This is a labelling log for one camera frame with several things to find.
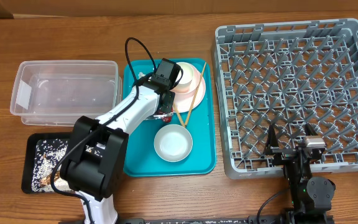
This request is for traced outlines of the white napkin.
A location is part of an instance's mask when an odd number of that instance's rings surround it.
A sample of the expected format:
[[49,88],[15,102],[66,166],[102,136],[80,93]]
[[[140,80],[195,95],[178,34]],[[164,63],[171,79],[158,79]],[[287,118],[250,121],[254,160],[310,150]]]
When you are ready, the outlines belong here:
[[142,72],[140,72],[140,73],[138,74],[138,78],[142,78],[142,77],[147,77],[147,75],[144,74],[144,73],[142,73]]

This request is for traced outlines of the red snack wrapper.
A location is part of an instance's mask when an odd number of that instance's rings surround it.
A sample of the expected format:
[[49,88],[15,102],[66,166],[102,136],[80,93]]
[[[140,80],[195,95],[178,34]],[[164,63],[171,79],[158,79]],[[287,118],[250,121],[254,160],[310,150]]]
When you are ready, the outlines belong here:
[[150,115],[146,118],[146,120],[156,120],[156,119],[161,119],[163,122],[165,123],[170,123],[172,120],[172,116],[173,116],[173,111],[169,112],[169,113],[164,113],[162,111],[157,111],[156,113],[154,113],[153,115]]

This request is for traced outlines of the wooden chopstick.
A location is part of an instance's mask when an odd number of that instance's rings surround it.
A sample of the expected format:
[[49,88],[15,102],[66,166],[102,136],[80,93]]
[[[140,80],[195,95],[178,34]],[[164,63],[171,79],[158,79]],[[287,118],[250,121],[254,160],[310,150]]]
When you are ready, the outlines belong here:
[[176,107],[175,104],[173,104],[173,109],[174,109],[174,111],[175,111],[175,113],[176,113],[176,115],[177,115],[177,117],[178,117],[178,120],[179,120],[181,126],[183,126],[184,128],[186,128],[186,124],[185,124],[185,122],[183,121],[183,119],[182,119],[182,117],[181,117],[181,114],[180,114],[180,112],[178,111],[178,109],[177,109],[177,107]]
[[201,75],[200,75],[200,79],[199,79],[199,82],[197,84],[196,90],[195,90],[194,95],[193,95],[193,99],[192,99],[192,102],[191,102],[191,105],[190,105],[190,108],[189,108],[189,111],[188,111],[188,114],[187,114],[187,117],[186,117],[186,121],[185,121],[185,128],[187,127],[187,125],[189,123],[191,112],[192,112],[192,110],[194,108],[194,104],[195,104],[195,100],[196,100],[196,97],[197,97],[197,94],[198,94],[198,90],[199,90],[201,82],[203,80],[203,75],[204,75],[204,71],[206,69],[206,64],[207,63],[205,62],[204,65],[203,65],[203,69],[202,69],[202,72],[201,72]]

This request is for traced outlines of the grey round bowl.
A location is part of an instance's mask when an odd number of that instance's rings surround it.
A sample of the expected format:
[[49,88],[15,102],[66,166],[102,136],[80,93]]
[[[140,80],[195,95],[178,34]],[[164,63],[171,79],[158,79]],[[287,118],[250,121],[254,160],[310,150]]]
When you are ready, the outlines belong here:
[[154,138],[157,155],[167,162],[184,160],[191,152],[193,138],[181,125],[169,124],[159,129]]

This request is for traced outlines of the rice and food scraps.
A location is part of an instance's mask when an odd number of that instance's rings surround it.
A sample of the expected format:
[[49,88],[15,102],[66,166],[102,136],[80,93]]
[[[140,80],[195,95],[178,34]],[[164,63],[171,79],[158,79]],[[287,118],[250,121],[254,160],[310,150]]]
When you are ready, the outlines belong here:
[[68,139],[41,139],[35,145],[34,168],[30,189],[35,193],[53,192],[50,177],[57,162],[65,155]]

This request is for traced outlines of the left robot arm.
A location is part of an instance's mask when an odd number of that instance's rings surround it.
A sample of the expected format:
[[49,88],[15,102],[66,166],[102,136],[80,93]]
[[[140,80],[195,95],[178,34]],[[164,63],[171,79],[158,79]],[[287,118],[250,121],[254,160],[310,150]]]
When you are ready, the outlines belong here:
[[129,136],[149,116],[171,111],[172,90],[182,76],[150,73],[136,79],[131,92],[111,111],[76,121],[54,172],[68,182],[69,196],[81,200],[85,223],[117,222],[112,195],[123,172]]

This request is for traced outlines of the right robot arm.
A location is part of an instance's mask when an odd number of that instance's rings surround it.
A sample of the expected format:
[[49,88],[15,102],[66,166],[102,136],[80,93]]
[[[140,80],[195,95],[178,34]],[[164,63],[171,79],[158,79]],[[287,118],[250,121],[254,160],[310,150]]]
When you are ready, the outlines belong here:
[[[304,126],[306,136],[293,149],[279,148],[273,125],[268,129],[264,154],[273,157],[274,166],[282,166],[289,187],[267,199],[259,208],[257,223],[334,223],[330,211],[331,200],[336,189],[335,183],[325,177],[314,177],[310,168],[311,160],[321,159],[326,143],[309,123]],[[262,216],[263,208],[279,195],[290,191],[293,207],[286,208],[279,215]]]

